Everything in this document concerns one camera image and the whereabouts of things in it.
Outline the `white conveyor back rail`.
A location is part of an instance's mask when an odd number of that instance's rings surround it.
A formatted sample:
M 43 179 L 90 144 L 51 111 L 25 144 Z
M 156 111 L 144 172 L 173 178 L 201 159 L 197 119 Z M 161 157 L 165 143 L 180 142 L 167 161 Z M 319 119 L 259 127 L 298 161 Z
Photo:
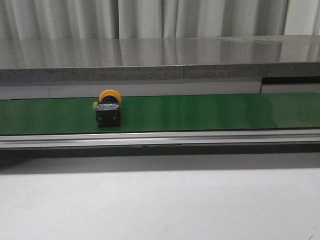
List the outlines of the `white conveyor back rail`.
M 113 89 L 123 97 L 134 96 L 175 96 L 175 95 L 219 95 L 219 94 L 259 94 L 259 93 L 317 93 L 319 83 L 262 84 L 259 78 L 216 79 L 213 82 L 202 80 L 178 81 L 118 81 L 49 83 L 48 85 L 17 84 L 2 85 L 0 98 L 12 99 L 56 99 L 56 98 L 95 98 L 101 92 Z

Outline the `grey stone countertop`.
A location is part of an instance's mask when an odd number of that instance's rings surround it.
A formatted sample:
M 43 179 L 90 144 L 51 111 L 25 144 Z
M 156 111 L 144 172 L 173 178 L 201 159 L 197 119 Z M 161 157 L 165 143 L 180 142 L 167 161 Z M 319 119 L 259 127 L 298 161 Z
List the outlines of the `grey stone countertop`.
M 2 85 L 319 74 L 311 35 L 0 42 Z

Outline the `aluminium conveyor front rail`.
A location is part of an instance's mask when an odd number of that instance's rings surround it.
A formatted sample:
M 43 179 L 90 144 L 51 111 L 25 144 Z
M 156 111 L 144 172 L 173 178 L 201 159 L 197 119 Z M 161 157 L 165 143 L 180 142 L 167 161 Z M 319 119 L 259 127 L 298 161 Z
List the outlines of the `aluminium conveyor front rail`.
M 319 142 L 318 128 L 200 130 L 164 132 L 114 132 L 77 134 L 2 135 L 0 148 L 90 148 L 112 146 L 168 146 L 204 144 L 313 143 Z

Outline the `green conveyor belt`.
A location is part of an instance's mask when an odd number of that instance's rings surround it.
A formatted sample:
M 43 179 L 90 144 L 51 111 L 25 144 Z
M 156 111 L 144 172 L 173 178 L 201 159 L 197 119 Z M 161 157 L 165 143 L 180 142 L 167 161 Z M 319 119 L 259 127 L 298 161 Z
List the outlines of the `green conveyor belt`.
M 95 98 L 11 99 L 0 103 L 2 135 L 320 126 L 319 93 L 127 96 L 119 126 L 99 127 Z

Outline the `yellow mushroom push button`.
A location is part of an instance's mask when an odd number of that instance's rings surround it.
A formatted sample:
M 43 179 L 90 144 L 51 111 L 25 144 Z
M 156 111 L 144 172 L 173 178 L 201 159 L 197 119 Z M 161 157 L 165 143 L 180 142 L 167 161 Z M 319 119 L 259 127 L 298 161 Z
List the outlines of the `yellow mushroom push button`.
M 121 103 L 122 97 L 114 89 L 106 89 L 99 95 L 98 101 L 93 103 L 99 128 L 120 126 Z

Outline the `white pleated curtain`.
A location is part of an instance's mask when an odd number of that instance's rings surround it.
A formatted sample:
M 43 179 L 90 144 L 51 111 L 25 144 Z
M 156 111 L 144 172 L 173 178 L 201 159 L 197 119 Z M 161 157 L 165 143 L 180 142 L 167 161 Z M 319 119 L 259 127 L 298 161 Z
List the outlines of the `white pleated curtain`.
M 3 40 L 318 35 L 317 0 L 3 0 Z

